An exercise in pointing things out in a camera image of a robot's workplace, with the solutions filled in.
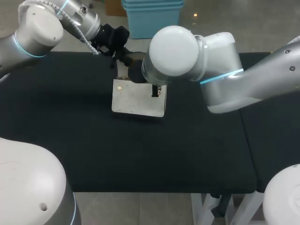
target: cable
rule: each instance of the cable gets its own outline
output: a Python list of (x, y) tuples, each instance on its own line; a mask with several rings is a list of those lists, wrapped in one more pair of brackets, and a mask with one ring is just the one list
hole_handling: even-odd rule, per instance
[(9, 75), (10, 75), (10, 74), (6, 74), (6, 75), (4, 75), (3, 77), (1, 77), (1, 78), (0, 78), (0, 83), (3, 82), (3, 81), (5, 81), (6, 78), (8, 78)]
[(291, 40), (289, 43), (287, 43), (287, 45), (291, 44), (291, 43), (294, 43), (294, 42), (297, 42), (297, 41), (300, 41), (300, 36), (298, 36), (298, 37), (294, 38), (293, 40)]
[[(76, 25), (76, 23), (73, 21), (73, 19), (64, 11), (62, 10), (60, 7), (58, 7), (57, 5), (50, 3), (48, 1), (45, 0), (26, 0), (25, 2), (27, 3), (41, 3), (41, 4), (45, 4), (50, 6), (51, 8), (53, 8), (54, 10), (58, 10), (60, 12), (60, 14), (65, 17), (67, 20), (69, 20), (70, 24), (75, 28), (76, 32), (80, 35), (82, 41), (88, 46), (88, 48), (95, 54), (95, 55), (99, 55), (99, 52), (89, 43), (89, 41), (86, 39), (85, 35), (83, 34), (83, 32), (79, 29), (79, 27)], [(19, 21), (21, 20), (21, 16), (22, 16), (22, 6), (19, 5), (18, 8), (18, 12), (19, 12)]]

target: blue crate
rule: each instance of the blue crate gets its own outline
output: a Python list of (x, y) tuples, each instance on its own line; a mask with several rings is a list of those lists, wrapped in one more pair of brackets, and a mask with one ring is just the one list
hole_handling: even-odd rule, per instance
[(147, 8), (147, 7), (173, 7), (182, 5), (183, 0), (164, 1), (164, 2), (145, 2), (145, 3), (129, 3), (127, 0), (122, 1), (123, 7), (126, 8)]
[(127, 8), (131, 38), (152, 38), (160, 29), (178, 25), (183, 4), (172, 7)]

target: floor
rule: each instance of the floor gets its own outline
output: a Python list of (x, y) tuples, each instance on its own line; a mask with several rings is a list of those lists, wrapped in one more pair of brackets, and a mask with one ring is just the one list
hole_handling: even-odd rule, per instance
[[(18, 27), (22, 0), (0, 0), (0, 37)], [(126, 17), (106, 16), (103, 3), (94, 4), (102, 24), (128, 28)], [(298, 0), (185, 0), (180, 25), (203, 36), (231, 32), (240, 52), (274, 51), (300, 34)], [(131, 51), (146, 51), (150, 39), (128, 40)], [(54, 51), (88, 52), (65, 32)], [(189, 194), (76, 193), (83, 225), (191, 225)], [(224, 224), (223, 220), (215, 224)]]

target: black table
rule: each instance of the black table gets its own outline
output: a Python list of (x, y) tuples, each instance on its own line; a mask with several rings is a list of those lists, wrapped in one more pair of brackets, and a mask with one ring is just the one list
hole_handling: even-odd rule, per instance
[[(251, 66), (265, 54), (242, 54)], [(252, 193), (239, 111), (212, 114), (197, 82), (168, 86), (163, 118), (113, 113), (110, 59), (53, 52), (0, 84), (0, 137), (40, 145), (74, 191)]]
[(264, 192), (278, 172), (300, 164), (300, 93), (269, 99), (241, 110), (251, 155)]

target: metal plate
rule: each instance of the metal plate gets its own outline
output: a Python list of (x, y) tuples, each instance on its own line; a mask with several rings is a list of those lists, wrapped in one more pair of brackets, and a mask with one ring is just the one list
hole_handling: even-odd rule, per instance
[(166, 85), (159, 97), (152, 97), (152, 85), (129, 80), (113, 81), (112, 111), (145, 116), (163, 117), (165, 113)]

